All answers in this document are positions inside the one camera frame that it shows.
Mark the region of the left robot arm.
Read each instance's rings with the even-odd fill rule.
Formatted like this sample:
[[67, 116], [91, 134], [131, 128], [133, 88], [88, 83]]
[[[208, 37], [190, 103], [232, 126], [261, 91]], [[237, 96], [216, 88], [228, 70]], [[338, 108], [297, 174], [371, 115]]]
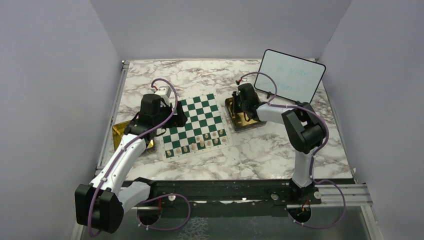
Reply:
[[147, 183], [121, 187], [135, 160], [156, 137], [157, 129], [183, 127], [186, 122], [180, 101], [172, 104], [167, 95], [144, 95], [139, 112], [124, 128], [119, 146], [104, 169], [88, 185], [80, 184], [76, 188], [76, 222], [114, 233], [132, 207], [139, 202], [147, 206], [155, 203], [157, 191]]

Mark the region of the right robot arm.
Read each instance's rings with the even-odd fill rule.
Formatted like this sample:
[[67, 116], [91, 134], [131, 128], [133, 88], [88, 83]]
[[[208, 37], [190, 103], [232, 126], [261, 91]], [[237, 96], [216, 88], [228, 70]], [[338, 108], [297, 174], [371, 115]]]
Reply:
[[308, 102], [298, 105], [278, 105], [260, 101], [250, 83], [241, 84], [231, 94], [229, 113], [245, 122], [272, 122], [285, 127], [295, 149], [295, 164], [289, 182], [289, 199], [300, 204], [314, 189], [313, 164], [316, 153], [327, 143], [329, 130]]

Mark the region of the gold tin with light pieces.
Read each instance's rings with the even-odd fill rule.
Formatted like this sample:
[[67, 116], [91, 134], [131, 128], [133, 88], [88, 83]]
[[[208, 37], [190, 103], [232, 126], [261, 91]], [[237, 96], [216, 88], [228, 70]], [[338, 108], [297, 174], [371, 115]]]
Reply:
[[235, 133], [240, 133], [240, 132], [247, 131], [253, 128], [259, 128], [267, 124], [264, 121], [255, 121], [252, 119], [250, 121], [247, 121], [248, 118], [245, 116], [243, 112], [238, 112], [238, 113], [232, 112], [232, 103], [233, 103], [233, 100], [231, 97], [226, 98], [224, 101], [226, 112], [229, 116], [232, 128]]

